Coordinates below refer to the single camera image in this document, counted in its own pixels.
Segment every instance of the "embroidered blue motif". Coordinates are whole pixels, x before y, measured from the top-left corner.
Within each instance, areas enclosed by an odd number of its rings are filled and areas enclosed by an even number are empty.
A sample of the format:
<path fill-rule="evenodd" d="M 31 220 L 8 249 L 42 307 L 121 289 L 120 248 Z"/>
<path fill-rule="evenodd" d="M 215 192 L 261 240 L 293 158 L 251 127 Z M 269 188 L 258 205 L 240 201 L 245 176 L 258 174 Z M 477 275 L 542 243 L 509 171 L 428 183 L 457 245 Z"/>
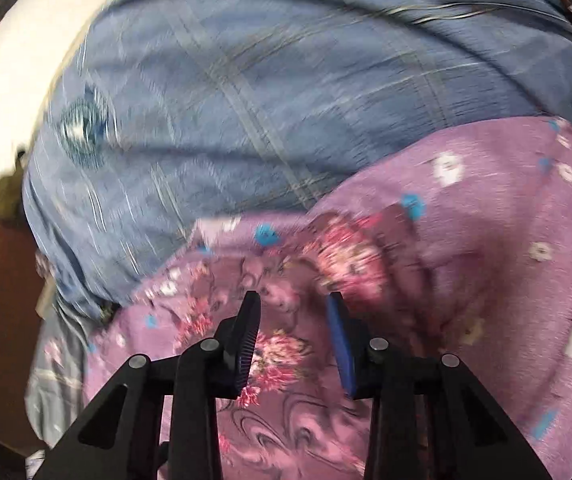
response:
<path fill-rule="evenodd" d="M 84 96 L 74 101 L 56 125 L 61 147 L 82 168 L 96 170 L 104 163 L 102 145 L 108 127 L 105 99 L 89 86 Z"/>

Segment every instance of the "white sheet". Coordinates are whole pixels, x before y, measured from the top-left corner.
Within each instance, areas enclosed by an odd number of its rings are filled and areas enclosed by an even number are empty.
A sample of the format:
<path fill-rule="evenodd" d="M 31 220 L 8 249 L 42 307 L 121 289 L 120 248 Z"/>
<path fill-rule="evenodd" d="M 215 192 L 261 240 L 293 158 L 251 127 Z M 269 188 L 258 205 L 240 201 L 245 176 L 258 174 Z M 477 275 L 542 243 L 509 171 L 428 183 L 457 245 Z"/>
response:
<path fill-rule="evenodd" d="M 0 22 L 0 174 L 29 146 L 48 89 L 107 0 L 18 0 Z"/>

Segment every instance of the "pink flower print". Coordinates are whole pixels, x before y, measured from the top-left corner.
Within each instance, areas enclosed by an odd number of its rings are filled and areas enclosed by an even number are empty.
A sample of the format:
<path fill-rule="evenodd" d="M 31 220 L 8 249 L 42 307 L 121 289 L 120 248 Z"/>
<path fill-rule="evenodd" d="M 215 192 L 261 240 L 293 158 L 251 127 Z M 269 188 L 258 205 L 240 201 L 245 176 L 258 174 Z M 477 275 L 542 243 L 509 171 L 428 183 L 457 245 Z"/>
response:
<path fill-rule="evenodd" d="M 320 271 L 346 297 L 375 302 L 386 285 L 386 269 L 378 250 L 368 244 L 331 246 L 318 257 Z"/>
<path fill-rule="evenodd" d="M 220 443 L 220 453 L 230 453 L 231 445 L 230 440 L 225 435 L 218 433 L 218 441 Z"/>
<path fill-rule="evenodd" d="M 242 392 L 237 397 L 237 403 L 242 408 L 247 408 L 251 404 L 253 406 L 259 406 L 259 395 L 260 389 L 257 386 L 244 386 Z"/>
<path fill-rule="evenodd" d="M 267 365 L 296 366 L 303 359 L 306 350 L 303 341 L 286 335 L 282 330 L 276 330 L 269 338 L 263 332 L 259 332 L 255 343 L 251 373 L 253 373 L 253 367 L 260 369 Z"/>
<path fill-rule="evenodd" d="M 327 244 L 341 245 L 351 239 L 361 241 L 363 235 L 360 235 L 357 225 L 351 225 L 349 221 L 344 218 L 335 218 L 328 223 L 328 227 L 322 233 L 322 238 Z"/>
<path fill-rule="evenodd" d="M 277 330 L 271 337 L 259 332 L 250 367 L 248 386 L 237 399 L 240 406 L 259 404 L 261 392 L 282 391 L 300 377 L 297 365 L 307 354 L 306 344 Z"/>
<path fill-rule="evenodd" d="M 60 346 L 57 344 L 57 341 L 55 341 L 54 339 L 50 339 L 44 347 L 44 354 L 52 362 L 57 363 L 60 367 L 62 367 L 61 349 Z"/>
<path fill-rule="evenodd" d="M 175 351 L 181 349 L 195 336 L 204 337 L 212 328 L 212 318 L 207 314 L 188 315 L 185 320 L 173 320 L 175 329 Z"/>
<path fill-rule="evenodd" d="M 208 314 L 210 312 L 208 297 L 188 298 L 188 309 L 192 314 Z"/>
<path fill-rule="evenodd" d="M 199 262 L 191 269 L 191 277 L 193 280 L 197 280 L 202 276 L 210 276 L 210 269 L 206 261 Z"/>
<path fill-rule="evenodd" d="M 259 373 L 255 379 L 255 384 L 262 391 L 278 392 L 284 389 L 287 384 L 298 380 L 293 368 L 280 368 L 277 366 L 267 366 Z"/>
<path fill-rule="evenodd" d="M 357 220 L 355 220 L 355 224 L 357 225 L 357 227 L 361 229 L 370 229 L 379 224 L 383 218 L 384 215 L 381 212 L 375 213 L 373 215 L 368 215 L 358 218 Z"/>

